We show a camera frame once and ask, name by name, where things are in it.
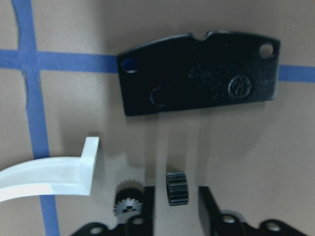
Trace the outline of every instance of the white bracket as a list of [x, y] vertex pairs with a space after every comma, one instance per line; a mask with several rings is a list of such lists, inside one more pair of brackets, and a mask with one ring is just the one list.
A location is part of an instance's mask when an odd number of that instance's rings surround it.
[[34, 195], [84, 195], [91, 191], [99, 137], [87, 137], [81, 157], [50, 157], [0, 172], [0, 202]]

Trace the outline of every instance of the small gear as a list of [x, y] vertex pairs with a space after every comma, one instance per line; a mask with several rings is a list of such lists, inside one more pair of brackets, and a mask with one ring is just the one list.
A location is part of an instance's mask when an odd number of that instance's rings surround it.
[[167, 173], [166, 188], [168, 203], [170, 206], [188, 204], [188, 184], [184, 172]]
[[121, 218], [128, 212], [133, 212], [131, 215], [141, 214], [142, 210], [142, 192], [136, 188], [126, 188], [121, 190], [116, 195], [114, 212], [117, 218]]

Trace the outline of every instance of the white curved object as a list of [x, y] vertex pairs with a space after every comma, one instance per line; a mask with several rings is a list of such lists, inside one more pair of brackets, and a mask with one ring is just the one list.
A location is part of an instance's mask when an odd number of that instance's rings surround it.
[[81, 157], [50, 157], [0, 172], [0, 202], [34, 195], [89, 195], [99, 137], [87, 137]]

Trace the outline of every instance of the beige surface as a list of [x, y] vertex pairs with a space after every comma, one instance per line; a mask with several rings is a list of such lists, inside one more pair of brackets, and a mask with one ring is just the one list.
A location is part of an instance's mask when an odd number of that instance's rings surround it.
[[312, 0], [33, 0], [33, 11], [43, 51], [115, 55], [174, 34], [239, 30], [281, 39], [283, 64], [315, 65]]
[[17, 49], [18, 28], [10, 0], [0, 1], [0, 49]]
[[[96, 130], [104, 150], [93, 190], [102, 194], [57, 197], [62, 235], [76, 230], [77, 222], [113, 227], [115, 219], [103, 211], [111, 212], [114, 190], [120, 181], [141, 180], [136, 168], [146, 165], [150, 173], [156, 169], [150, 183], [157, 184], [158, 236], [202, 235], [198, 185], [210, 186], [222, 209], [242, 213], [254, 226], [279, 218], [315, 232], [315, 85], [280, 83], [277, 99], [266, 103], [126, 118], [117, 75], [43, 72], [41, 78], [51, 154], [79, 154], [84, 137]], [[187, 206], [167, 205], [167, 163], [188, 175]], [[85, 214], [72, 215], [72, 201]], [[72, 223], [66, 220], [71, 215]]]
[[[20, 71], [0, 69], [0, 169], [32, 160], [25, 111], [26, 88]], [[0, 235], [44, 235], [39, 197], [0, 203]]]

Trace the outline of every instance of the black metal plate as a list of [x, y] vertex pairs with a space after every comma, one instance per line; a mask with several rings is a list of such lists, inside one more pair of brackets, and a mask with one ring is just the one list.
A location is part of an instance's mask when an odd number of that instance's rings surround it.
[[[272, 52], [265, 57], [266, 45]], [[202, 41], [177, 35], [122, 53], [117, 63], [125, 114], [271, 100], [279, 50], [276, 39], [217, 31]]]

